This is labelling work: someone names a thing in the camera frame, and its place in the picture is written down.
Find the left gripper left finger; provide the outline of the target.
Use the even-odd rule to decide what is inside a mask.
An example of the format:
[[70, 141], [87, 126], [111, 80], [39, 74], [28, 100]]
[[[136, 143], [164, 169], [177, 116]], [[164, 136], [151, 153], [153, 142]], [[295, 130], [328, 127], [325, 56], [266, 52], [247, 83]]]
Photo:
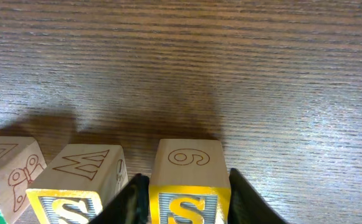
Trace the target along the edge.
[[136, 174], [89, 224], [147, 224], [149, 177]]

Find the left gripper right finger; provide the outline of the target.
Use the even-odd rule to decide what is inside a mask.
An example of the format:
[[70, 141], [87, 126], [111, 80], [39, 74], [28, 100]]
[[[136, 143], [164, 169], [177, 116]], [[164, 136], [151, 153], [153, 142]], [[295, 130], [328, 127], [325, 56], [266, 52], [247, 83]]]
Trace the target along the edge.
[[287, 224], [253, 186], [235, 168], [231, 168], [231, 201], [227, 222], [230, 224]]

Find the yellow S block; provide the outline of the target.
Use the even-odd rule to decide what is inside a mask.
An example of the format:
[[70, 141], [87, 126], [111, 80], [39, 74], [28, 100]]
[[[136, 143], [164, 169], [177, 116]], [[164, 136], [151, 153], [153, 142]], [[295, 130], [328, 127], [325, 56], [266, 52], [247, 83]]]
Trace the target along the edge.
[[88, 223], [127, 182], [120, 145], [68, 144], [26, 194], [40, 223]]
[[231, 185], [221, 142], [161, 139], [149, 198], [152, 223], [227, 223]]

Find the green R block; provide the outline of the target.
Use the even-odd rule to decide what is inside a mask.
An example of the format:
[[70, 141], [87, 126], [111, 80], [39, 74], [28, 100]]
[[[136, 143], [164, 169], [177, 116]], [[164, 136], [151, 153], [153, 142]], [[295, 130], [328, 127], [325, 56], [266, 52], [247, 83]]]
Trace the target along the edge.
[[32, 137], [0, 136], [0, 223], [14, 223], [30, 205], [26, 189], [46, 168]]

